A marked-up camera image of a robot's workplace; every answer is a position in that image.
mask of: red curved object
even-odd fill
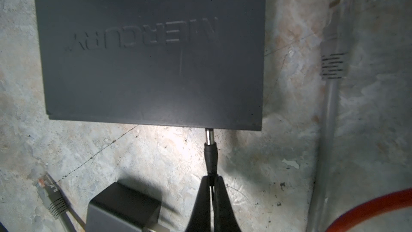
[[[325,232],[346,232],[380,214],[412,206],[412,188],[394,192],[361,204],[336,219]]]

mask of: crack in surface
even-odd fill
[[[117,138],[116,140],[112,141],[109,145],[107,145],[106,147],[102,148],[100,151],[96,152],[95,155],[91,156],[90,159],[86,160],[85,163],[83,163],[82,165],[80,165],[79,167],[75,168],[75,170],[69,172],[69,174],[63,176],[58,182],[62,181],[63,179],[67,178],[71,173],[75,172],[77,169],[81,168],[83,165],[85,165],[87,162],[89,162],[89,160],[91,160],[92,158],[94,158],[97,154],[99,154],[100,152],[102,152],[104,149],[106,149],[107,147],[111,146],[113,143],[117,142],[117,140],[119,140],[120,138],[122,138],[123,136],[125,136],[128,132],[132,131],[134,128],[136,128],[137,126],[134,126],[133,128],[131,128],[129,131],[125,132],[124,134],[122,134],[119,138]]]

